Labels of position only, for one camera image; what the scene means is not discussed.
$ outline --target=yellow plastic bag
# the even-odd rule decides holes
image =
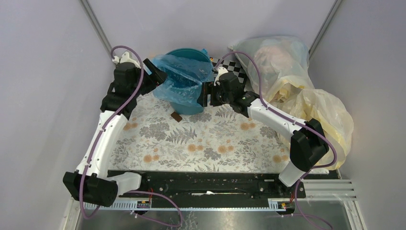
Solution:
[[[339,98],[324,90],[303,89],[297,96],[292,95],[285,102],[273,102],[272,104],[292,116],[307,121],[312,118],[318,120],[326,138],[337,151],[337,162],[327,169],[335,170],[344,163],[351,149],[354,122]],[[278,137],[286,146],[290,147],[290,141],[279,134]],[[333,152],[330,149],[318,162],[318,165],[331,163],[332,160]]]
[[[309,50],[297,37],[253,38],[230,48],[254,58],[262,76],[262,96],[268,102],[285,101],[301,89],[314,89],[307,74]],[[258,74],[253,64],[243,55],[236,54],[236,57],[247,73],[252,89],[259,93]]]

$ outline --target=blue plastic bag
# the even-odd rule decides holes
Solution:
[[[202,82],[213,81],[213,65],[173,55],[158,55],[152,59],[158,69],[168,74],[153,94],[156,98],[184,106],[201,107],[197,103]]]

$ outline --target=gray leaf pattern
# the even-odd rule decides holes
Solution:
[[[152,93],[138,97],[137,104],[116,142],[109,169],[280,173],[289,162],[289,149],[274,130],[229,105],[181,115],[178,123],[170,116],[169,102]]]
[[[204,157],[206,159],[211,158],[212,160],[215,161],[215,160],[221,158],[221,155],[218,154],[217,152],[213,151],[212,148],[207,148],[207,149],[204,150]]]
[[[261,133],[263,137],[276,138],[276,131],[267,126],[261,127],[259,133]]]
[[[189,121],[196,123],[196,122],[210,121],[211,119],[212,119],[212,115],[210,113],[202,112],[199,114],[191,115],[191,117],[189,118]]]
[[[173,130],[172,133],[166,138],[166,141],[170,142],[175,142],[175,143],[181,143],[183,144],[185,142],[188,143],[190,139],[193,139],[197,137],[196,132],[190,128],[189,130],[185,127],[183,127],[183,130],[176,128],[176,130]]]
[[[142,127],[139,134],[145,136],[146,138],[163,140],[167,136],[164,131],[168,130],[169,125],[167,123],[159,122],[157,124],[150,124],[149,127]]]

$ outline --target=gray wall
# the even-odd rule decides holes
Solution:
[[[0,50],[0,229],[55,230],[113,65],[77,0],[1,0]]]
[[[369,230],[406,224],[406,1],[344,1],[310,61],[316,87],[354,118],[342,167]]]
[[[112,44],[142,57],[176,48],[227,46],[266,35],[295,35],[310,47],[334,0],[89,0]]]

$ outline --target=white cable clip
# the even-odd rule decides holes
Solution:
[[[103,125],[101,125],[101,126],[98,126],[98,127],[97,127],[97,131],[104,132],[104,131],[106,131],[106,129],[103,128]]]
[[[224,68],[224,67],[219,67],[219,68],[217,69],[217,76],[216,76],[216,78],[215,78],[215,80],[214,80],[214,86],[216,86],[216,84],[217,84],[217,85],[220,85],[220,82],[218,82],[218,81],[219,81],[219,78],[220,78],[221,75],[223,75],[223,74],[225,74],[225,73],[228,73],[228,70],[227,70],[226,68]]]
[[[117,56],[114,56],[114,58],[112,59],[112,62],[117,65],[118,63],[120,63],[120,58]]]

